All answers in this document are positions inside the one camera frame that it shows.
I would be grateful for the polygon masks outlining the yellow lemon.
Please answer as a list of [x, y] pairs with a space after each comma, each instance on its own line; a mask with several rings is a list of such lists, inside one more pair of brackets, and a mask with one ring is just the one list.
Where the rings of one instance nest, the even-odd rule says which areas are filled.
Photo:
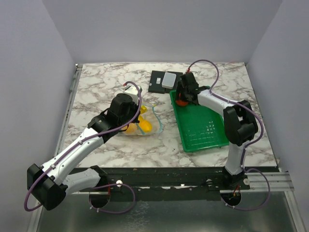
[[144, 119], [142, 116], [139, 116], [138, 120], [139, 120], [138, 125], [144, 133], [152, 131], [152, 125], [148, 120]]

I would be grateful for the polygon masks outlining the yellow banana bunch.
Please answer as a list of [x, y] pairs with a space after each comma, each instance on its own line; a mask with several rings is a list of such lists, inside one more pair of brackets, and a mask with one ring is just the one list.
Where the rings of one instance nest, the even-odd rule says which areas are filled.
[[142, 105], [141, 108], [140, 108], [140, 114], [142, 115], [146, 112], [148, 112], [148, 108], [146, 106]]

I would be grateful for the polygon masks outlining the clear zip top bag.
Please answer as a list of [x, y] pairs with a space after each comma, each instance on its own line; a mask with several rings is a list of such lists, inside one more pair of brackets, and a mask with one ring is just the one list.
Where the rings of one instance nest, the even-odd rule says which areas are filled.
[[163, 124], [155, 110], [155, 104], [145, 103], [142, 105], [138, 117], [139, 123], [130, 123], [121, 129], [121, 133], [127, 136], [149, 136], [161, 133]]

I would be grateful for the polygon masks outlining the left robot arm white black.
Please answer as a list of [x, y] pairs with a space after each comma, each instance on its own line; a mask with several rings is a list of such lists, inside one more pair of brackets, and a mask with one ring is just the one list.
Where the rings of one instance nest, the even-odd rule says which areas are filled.
[[72, 174], [72, 170], [87, 155], [109, 139], [122, 132], [129, 124], [138, 121], [141, 109], [141, 93], [117, 94], [109, 108], [93, 117], [79, 137], [58, 155], [42, 165], [32, 164], [27, 169], [27, 189], [24, 209], [28, 212], [29, 196], [39, 202], [39, 207], [50, 211], [59, 206], [68, 194], [106, 187], [107, 179], [99, 167], [90, 167]]

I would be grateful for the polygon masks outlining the orange fruit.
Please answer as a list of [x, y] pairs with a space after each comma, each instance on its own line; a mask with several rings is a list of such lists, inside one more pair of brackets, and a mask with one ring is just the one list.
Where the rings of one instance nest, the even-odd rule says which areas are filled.
[[187, 101], [182, 101], [182, 100], [176, 100], [176, 104], [179, 106], [179, 107], [185, 107], [189, 104], [189, 102]]

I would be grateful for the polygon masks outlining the green plastic tray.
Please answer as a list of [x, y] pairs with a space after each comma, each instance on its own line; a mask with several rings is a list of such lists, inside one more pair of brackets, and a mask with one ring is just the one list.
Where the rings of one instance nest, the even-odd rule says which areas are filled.
[[200, 105], [179, 106], [175, 100], [175, 90], [171, 91], [169, 96], [185, 152], [229, 145], [225, 136], [223, 118], [218, 113]]

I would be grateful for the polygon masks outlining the yellow peach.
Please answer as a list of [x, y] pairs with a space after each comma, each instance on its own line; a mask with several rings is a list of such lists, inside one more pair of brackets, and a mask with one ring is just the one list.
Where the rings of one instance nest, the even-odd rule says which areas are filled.
[[130, 123], [126, 128], [124, 133], [128, 135], [134, 135], [137, 133], [137, 125], [135, 123]]

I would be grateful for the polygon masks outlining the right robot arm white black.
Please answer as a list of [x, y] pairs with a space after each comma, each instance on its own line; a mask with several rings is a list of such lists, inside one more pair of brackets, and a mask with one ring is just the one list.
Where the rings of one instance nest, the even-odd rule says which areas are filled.
[[207, 107], [222, 116], [229, 151], [223, 168], [222, 184], [233, 189], [244, 175], [245, 146], [254, 139], [258, 125], [248, 101], [235, 102], [199, 86], [192, 72], [180, 76], [176, 100]]

